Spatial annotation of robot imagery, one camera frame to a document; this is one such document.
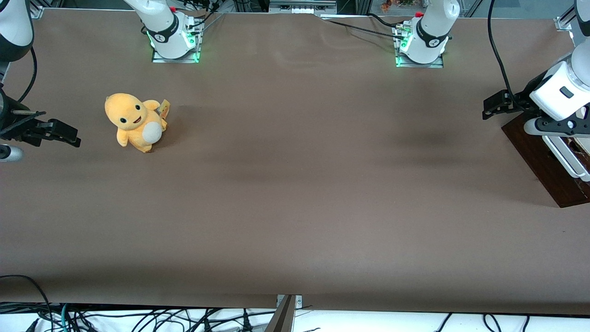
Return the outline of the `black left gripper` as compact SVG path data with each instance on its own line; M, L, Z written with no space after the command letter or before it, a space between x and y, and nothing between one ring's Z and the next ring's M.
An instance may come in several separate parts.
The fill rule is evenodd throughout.
M546 80L544 77L547 73L548 70L545 70L534 77L528 82L522 93L510 94L507 89L504 89L489 97L489 103L484 104L482 120L488 120L496 115L514 112L524 112L527 115L546 115L547 113L532 100L530 95L538 89L539 85L543 84Z

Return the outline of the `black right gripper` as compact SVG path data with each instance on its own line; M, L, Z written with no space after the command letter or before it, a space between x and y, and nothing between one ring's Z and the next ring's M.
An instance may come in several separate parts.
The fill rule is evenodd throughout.
M38 116L47 113L45 111L32 111L23 103L7 96L2 89L0 94L0 136L3 140L13 140L25 134L27 130L36 126ZM77 137L78 130L61 120L50 119L46 123L46 133L49 135L32 134L32 145L40 147L42 141L45 140L63 142L79 148L82 143L82 140Z

